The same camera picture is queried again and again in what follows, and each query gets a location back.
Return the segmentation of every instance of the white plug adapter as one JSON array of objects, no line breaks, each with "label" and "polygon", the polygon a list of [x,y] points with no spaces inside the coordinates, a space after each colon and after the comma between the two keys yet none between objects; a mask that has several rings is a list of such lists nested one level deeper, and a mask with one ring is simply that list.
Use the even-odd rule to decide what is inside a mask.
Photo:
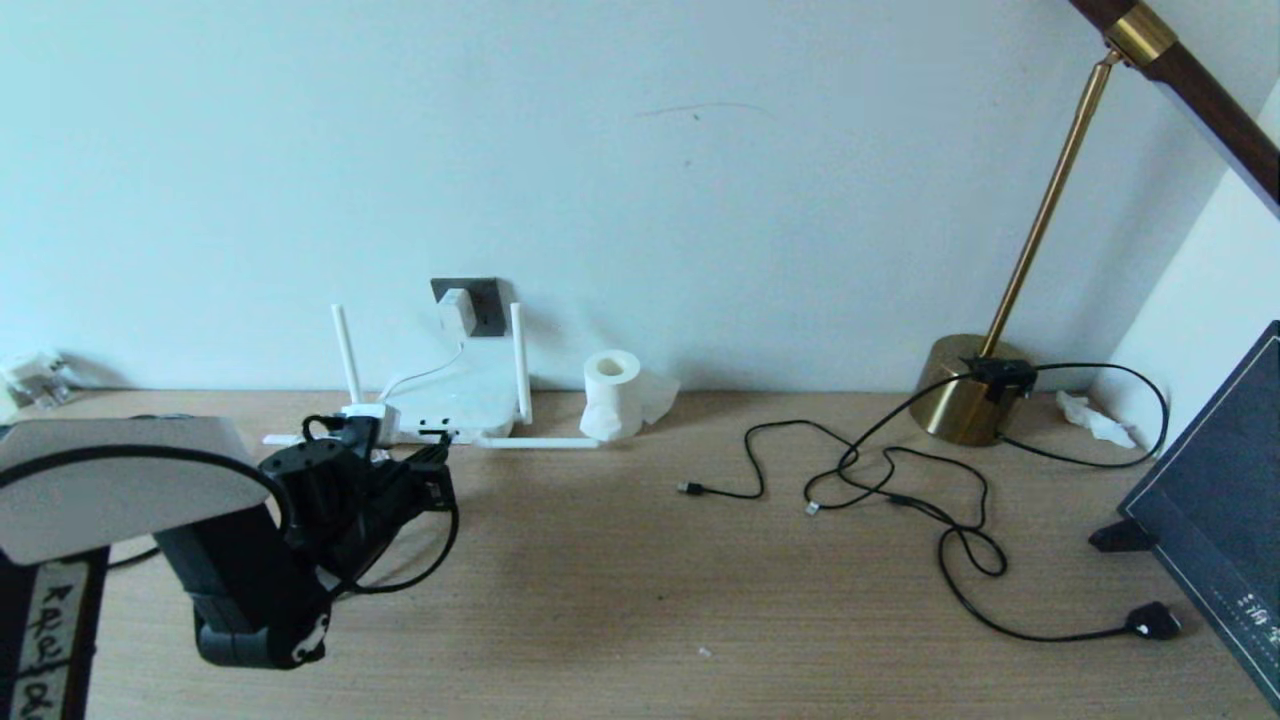
[{"label": "white plug adapter", "polygon": [[454,342],[463,342],[476,329],[476,309],[471,305],[471,293],[456,287],[444,293],[436,304],[440,310],[440,327],[444,334]]}]

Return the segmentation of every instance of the white wall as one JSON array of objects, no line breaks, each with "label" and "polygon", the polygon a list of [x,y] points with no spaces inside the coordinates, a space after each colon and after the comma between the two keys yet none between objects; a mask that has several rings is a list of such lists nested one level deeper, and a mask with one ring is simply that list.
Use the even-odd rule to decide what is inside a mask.
[{"label": "white wall", "polygon": [[[1261,106],[1274,0],[1156,6]],[[493,274],[547,386],[621,346],[905,389],[986,329],[1101,55],[1065,1],[6,3],[0,352],[337,387],[329,301],[376,380],[448,354],[430,277]],[[1117,72],[1007,338],[1106,357],[1221,168]]]},{"label": "white wall", "polygon": [[[1280,138],[1280,83],[1258,124]],[[1267,324],[1280,320],[1277,273],[1280,220],[1229,172],[1111,356],[1169,396],[1170,438],[1196,418]],[[1160,433],[1160,407],[1149,391],[1119,373],[1101,375],[1093,389],[1116,416],[1138,425],[1149,447]]]}]

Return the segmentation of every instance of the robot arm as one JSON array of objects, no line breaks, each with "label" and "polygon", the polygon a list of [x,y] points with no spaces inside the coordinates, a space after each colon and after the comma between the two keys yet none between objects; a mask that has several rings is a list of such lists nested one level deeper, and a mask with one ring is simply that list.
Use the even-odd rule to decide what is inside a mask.
[{"label": "robot arm", "polygon": [[[205,660],[274,669],[324,656],[333,598],[358,589],[421,512],[452,514],[447,553],[448,436],[406,461],[374,461],[381,419],[316,419],[333,434],[259,469],[216,419],[45,420],[0,438],[0,716],[83,712],[113,542],[155,534],[195,605]],[[37,626],[51,612],[58,628]]]}]

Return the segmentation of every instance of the wooden table surface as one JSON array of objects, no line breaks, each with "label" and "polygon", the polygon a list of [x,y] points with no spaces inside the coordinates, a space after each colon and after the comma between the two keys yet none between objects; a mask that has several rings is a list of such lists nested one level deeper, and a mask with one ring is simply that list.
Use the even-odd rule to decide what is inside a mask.
[{"label": "wooden table surface", "polygon": [[[753,424],[809,418],[856,436],[902,396],[686,393],[640,436],[598,451],[453,450],[457,547],[426,583],[334,607],[328,657],[289,673],[220,669],[192,643],[191,601],[163,560],[109,575],[91,717],[1260,717],[1261,693],[1149,553],[1102,556],[1085,538],[1144,468],[1098,471],[1009,446],[963,448],[892,421],[868,448],[906,443],[978,466],[989,532],[1011,568],[988,579],[959,548],[972,600],[1027,632],[1123,623],[1160,600],[1171,642],[1041,644],[970,618],[934,560],[942,525],[870,500],[804,512],[804,480],[840,447],[805,428],[758,437],[764,500],[689,497],[677,482],[750,489]],[[581,393],[540,393],[520,434],[576,436]],[[55,415],[191,413],[234,419],[261,460],[339,393],[97,392]],[[24,411],[24,416],[35,413]],[[1024,439],[1120,459],[1038,397]],[[860,477],[886,465],[868,454]],[[963,519],[975,486],[905,459],[893,489]],[[850,488],[824,486],[838,501]],[[366,580],[404,577],[439,551],[447,518],[415,520]],[[127,548],[141,547],[133,541]]]}]

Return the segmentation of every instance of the power outlet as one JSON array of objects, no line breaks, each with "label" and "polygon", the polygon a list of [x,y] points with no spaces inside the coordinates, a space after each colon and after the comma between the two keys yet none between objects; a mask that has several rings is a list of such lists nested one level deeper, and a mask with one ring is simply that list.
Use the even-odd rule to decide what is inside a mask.
[{"label": "power outlet", "polygon": [[476,313],[476,329],[471,337],[507,334],[507,316],[502,311],[498,278],[431,278],[431,292],[435,293],[436,302],[456,287],[471,295],[471,306]]}]

